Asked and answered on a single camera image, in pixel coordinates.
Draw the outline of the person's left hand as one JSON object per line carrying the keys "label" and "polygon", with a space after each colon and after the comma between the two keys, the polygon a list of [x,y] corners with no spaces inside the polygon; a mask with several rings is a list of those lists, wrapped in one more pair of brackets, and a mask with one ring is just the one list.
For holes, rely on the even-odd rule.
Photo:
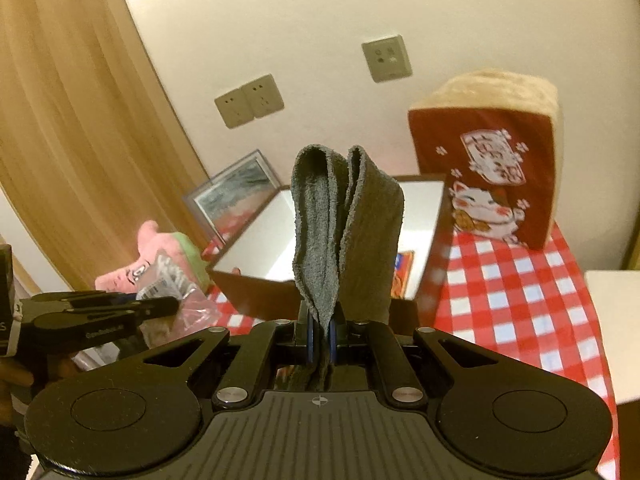
{"label": "person's left hand", "polygon": [[[66,378],[77,376],[80,368],[69,357],[54,358],[49,372],[49,384]],[[13,358],[2,358],[0,366],[1,384],[1,425],[12,427],[12,387],[31,387],[34,383],[34,375],[21,363]]]}

